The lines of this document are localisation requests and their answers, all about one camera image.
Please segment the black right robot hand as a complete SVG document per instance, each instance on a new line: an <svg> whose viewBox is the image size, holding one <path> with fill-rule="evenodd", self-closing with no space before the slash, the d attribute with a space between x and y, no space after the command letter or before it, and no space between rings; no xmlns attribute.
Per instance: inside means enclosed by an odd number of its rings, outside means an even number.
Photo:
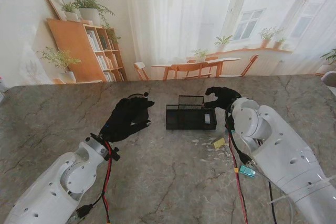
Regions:
<svg viewBox="0 0 336 224"><path fill-rule="evenodd" d="M226 110L230 104L242 97L237 91L227 87L210 87L206 90L205 95L210 94L214 94L217 99L205 102L203 107L207 109L221 108Z"/></svg>

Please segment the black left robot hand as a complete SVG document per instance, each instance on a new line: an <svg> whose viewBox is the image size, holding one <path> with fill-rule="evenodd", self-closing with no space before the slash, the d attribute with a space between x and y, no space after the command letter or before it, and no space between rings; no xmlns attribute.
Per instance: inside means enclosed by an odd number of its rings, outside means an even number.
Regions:
<svg viewBox="0 0 336 224"><path fill-rule="evenodd" d="M121 99L105 125L99 132L99 136L110 143L125 140L140 130L151 125L148 108L154 105L145 97L133 97Z"/></svg>

